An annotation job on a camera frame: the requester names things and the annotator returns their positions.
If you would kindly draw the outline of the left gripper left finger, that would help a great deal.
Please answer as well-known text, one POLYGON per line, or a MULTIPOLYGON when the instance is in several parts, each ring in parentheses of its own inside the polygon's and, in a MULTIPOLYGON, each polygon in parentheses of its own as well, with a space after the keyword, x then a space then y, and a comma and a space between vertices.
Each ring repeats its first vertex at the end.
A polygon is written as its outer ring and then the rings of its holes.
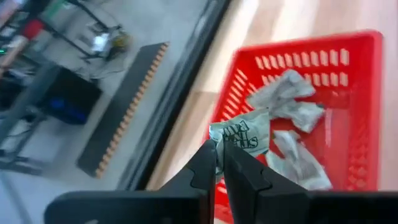
POLYGON ((213 223, 216 143, 205 141, 159 190, 76 191, 58 196, 45 223, 213 223))

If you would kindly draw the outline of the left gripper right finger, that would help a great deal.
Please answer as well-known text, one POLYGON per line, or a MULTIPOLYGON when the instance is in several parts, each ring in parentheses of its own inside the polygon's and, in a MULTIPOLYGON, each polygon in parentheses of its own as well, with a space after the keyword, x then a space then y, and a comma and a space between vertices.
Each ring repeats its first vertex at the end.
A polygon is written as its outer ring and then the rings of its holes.
POLYGON ((228 141, 223 164, 235 223, 397 223, 397 192, 309 191, 228 141))

